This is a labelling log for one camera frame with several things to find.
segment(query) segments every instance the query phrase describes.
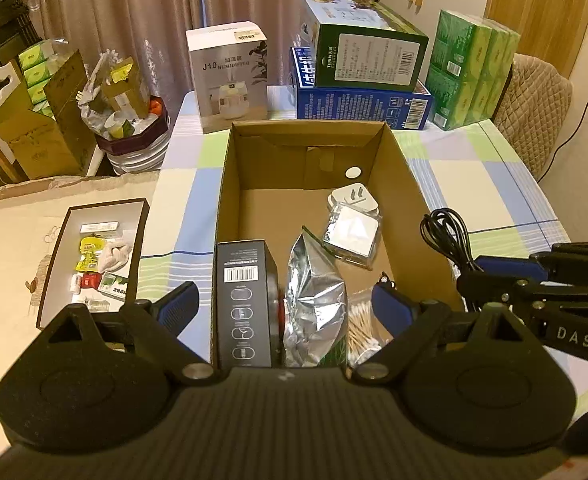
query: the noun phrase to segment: wooden door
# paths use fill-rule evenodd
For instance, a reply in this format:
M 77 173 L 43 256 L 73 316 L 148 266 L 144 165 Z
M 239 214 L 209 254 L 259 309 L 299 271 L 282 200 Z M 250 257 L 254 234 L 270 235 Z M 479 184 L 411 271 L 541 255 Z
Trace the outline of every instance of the wooden door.
M 569 77 L 588 23 L 588 0 L 487 0 L 485 16 L 521 35 L 518 52 Z

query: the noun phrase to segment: black product box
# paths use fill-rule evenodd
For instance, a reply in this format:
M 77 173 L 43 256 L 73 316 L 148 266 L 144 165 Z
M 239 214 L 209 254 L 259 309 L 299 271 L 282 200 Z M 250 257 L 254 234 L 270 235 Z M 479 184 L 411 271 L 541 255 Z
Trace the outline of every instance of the black product box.
M 280 365 L 279 279 L 265 240 L 216 246 L 219 364 Z

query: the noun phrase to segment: black cable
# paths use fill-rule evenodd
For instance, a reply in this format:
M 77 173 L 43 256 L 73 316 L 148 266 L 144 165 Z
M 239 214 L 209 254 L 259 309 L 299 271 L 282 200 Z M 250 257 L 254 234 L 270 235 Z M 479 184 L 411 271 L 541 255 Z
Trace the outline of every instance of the black cable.
M 556 158 L 556 153 L 558 153 L 558 150 L 560 150 L 565 144 L 567 144 L 571 139 L 573 139 L 574 135 L 576 135 L 576 133 L 578 132 L 578 129 L 580 128 L 580 125 L 582 124 L 582 120 L 585 118 L 585 114 L 587 113 L 587 107 L 588 107 L 588 99 L 587 99 L 587 104 L 585 105 L 585 109 L 582 111 L 582 117 L 580 118 L 580 122 L 578 123 L 578 126 L 576 126 L 576 129 L 570 135 L 569 139 L 565 140 L 560 146 L 558 146 L 558 148 L 556 148 L 554 154 L 552 155 L 552 161 L 547 166 L 547 169 L 544 170 L 544 173 L 542 174 L 542 177 L 539 178 L 536 182 L 539 183 L 542 179 L 544 179 L 544 176 L 547 173 L 549 173 L 549 170 L 551 169 L 552 164 L 554 163 L 554 159 Z
M 421 236 L 433 250 L 451 260 L 461 272 L 482 270 L 472 256 L 469 232 L 453 209 L 434 209 L 421 221 Z

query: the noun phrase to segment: blue product box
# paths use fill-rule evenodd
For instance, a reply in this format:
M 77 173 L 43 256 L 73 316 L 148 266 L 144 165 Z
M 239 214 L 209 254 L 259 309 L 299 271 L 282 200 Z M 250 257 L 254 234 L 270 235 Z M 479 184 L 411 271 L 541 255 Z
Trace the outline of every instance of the blue product box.
M 291 88 L 297 119 L 386 121 L 397 130 L 422 130 L 434 98 L 416 81 L 413 92 L 363 88 L 317 88 L 314 58 L 307 46 L 290 51 Z

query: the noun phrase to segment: checkered tablecloth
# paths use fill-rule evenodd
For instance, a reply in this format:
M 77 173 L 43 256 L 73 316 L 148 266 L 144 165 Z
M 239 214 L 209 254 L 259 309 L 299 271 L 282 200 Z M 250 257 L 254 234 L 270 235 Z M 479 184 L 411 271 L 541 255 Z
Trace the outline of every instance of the checkered tablecloth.
M 295 119 L 289 89 L 268 89 L 270 119 Z M 394 130 L 430 209 L 464 219 L 475 256 L 527 257 L 569 241 L 554 210 L 491 121 L 444 132 Z M 216 213 L 229 131 L 202 135 L 193 92 L 185 96 L 154 193 L 139 270 L 138 296 L 155 300 L 185 280 L 200 292 L 197 318 L 179 339 L 211 357 L 211 291 Z M 588 363 L 552 351 L 588 409 Z

